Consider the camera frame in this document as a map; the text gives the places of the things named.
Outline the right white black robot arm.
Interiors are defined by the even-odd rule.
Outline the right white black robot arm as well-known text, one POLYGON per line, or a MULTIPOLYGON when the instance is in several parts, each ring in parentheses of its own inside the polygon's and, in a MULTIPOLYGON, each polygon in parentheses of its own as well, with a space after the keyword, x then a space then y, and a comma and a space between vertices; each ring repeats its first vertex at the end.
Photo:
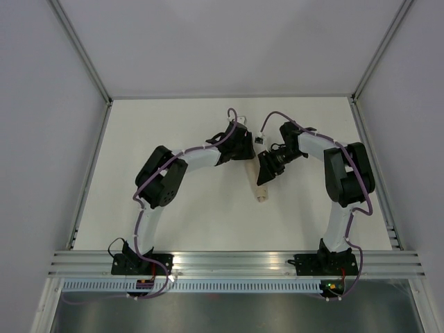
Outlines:
POLYGON ((324 166, 327 195, 332 202, 327 230, 318 250, 296 254, 288 263, 298 276, 355 276, 359 269, 350 243, 354 213, 361 203, 370 204, 375 179, 365 146, 356 142, 344 146, 313 128, 300 129, 288 121, 280 126, 282 144, 264 149, 258 155, 258 185, 281 175, 285 166, 299 157, 314 157, 324 166))

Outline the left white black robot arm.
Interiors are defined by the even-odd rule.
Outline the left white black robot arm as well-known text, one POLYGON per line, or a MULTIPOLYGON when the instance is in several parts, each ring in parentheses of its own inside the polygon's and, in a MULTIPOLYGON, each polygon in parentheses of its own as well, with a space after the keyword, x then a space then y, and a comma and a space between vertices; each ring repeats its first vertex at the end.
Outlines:
POLYGON ((133 200, 140 211, 135 231, 113 256, 112 275, 163 275, 171 273, 173 255, 154 253, 154 236, 164 208, 172 203, 186 174, 204 167, 217 167, 231 160, 255 157, 253 135, 245 119, 229 121, 228 127, 200 146, 172 151, 155 148, 136 176, 133 200))

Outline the beige cloth napkin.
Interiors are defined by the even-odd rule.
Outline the beige cloth napkin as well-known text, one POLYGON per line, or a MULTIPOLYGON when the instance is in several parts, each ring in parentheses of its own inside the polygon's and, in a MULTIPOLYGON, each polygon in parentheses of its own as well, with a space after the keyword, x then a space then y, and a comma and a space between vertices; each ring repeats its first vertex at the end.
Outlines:
POLYGON ((257 179, 259 176, 259 161, 257 157, 251 160, 245 161, 245 169, 250 183, 250 188, 253 192, 255 199, 259 203, 263 203, 268 200, 268 185, 258 185, 257 179))

